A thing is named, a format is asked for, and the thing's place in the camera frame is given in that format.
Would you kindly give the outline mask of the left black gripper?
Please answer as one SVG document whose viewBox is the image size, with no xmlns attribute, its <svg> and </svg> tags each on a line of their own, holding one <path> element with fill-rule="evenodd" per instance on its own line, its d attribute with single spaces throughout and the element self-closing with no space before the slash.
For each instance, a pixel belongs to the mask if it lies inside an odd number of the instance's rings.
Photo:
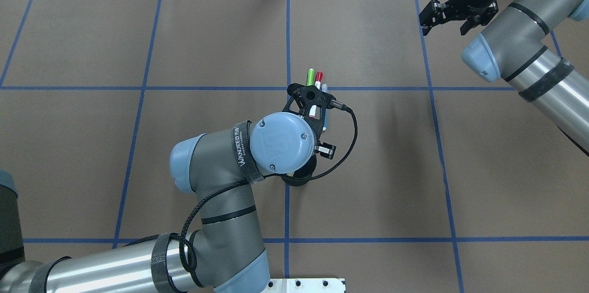
<svg viewBox="0 0 589 293">
<path fill-rule="evenodd" d="M 336 146 L 321 142 L 319 138 L 320 134 L 313 133 L 313 135 L 315 137 L 315 154 L 319 154 L 321 157 L 332 160 L 336 152 Z"/>
</svg>

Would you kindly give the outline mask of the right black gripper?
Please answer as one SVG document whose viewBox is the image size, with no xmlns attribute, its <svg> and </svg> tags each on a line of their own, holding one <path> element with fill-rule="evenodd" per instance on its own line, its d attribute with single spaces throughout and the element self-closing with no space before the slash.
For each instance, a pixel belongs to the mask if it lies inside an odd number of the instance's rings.
<svg viewBox="0 0 589 293">
<path fill-rule="evenodd" d="M 488 25 L 498 13 L 498 6 L 491 6 L 493 2 L 496 0 L 449 0 L 449 4 L 431 0 L 418 16 L 422 35 L 427 36 L 433 27 L 455 17 L 467 17 L 460 27 L 462 36 L 479 25 Z"/>
</svg>

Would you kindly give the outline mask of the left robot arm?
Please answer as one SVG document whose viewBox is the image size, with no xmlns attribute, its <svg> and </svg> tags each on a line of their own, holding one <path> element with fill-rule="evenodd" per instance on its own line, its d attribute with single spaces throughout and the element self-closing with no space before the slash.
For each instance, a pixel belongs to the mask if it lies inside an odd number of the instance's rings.
<svg viewBox="0 0 589 293">
<path fill-rule="evenodd" d="M 12 176 L 1 171 L 3 293 L 260 293 L 271 282 L 252 185 L 280 176 L 313 180 L 324 119 L 282 111 L 176 144 L 169 165 L 177 188 L 198 203 L 178 234 L 138 239 L 82 258 L 27 261 Z"/>
</svg>

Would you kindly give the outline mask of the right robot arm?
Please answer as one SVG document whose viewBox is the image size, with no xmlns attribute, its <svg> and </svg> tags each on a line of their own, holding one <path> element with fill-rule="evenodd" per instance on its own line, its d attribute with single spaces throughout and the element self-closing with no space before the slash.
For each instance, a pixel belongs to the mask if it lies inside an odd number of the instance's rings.
<svg viewBox="0 0 589 293">
<path fill-rule="evenodd" d="M 502 79 L 588 152 L 588 79 L 542 42 L 567 18 L 588 19 L 588 0 L 431 0 L 419 13 L 427 35 L 436 25 L 463 21 L 462 35 L 484 29 L 462 51 L 482 79 Z"/>
</svg>

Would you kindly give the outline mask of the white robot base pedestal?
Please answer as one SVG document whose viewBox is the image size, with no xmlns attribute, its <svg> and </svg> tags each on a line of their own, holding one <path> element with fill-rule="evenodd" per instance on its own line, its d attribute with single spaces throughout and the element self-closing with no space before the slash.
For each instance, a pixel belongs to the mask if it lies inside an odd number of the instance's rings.
<svg viewBox="0 0 589 293">
<path fill-rule="evenodd" d="M 339 278 L 273 278 L 262 292 L 346 293 L 346 283 Z"/>
</svg>

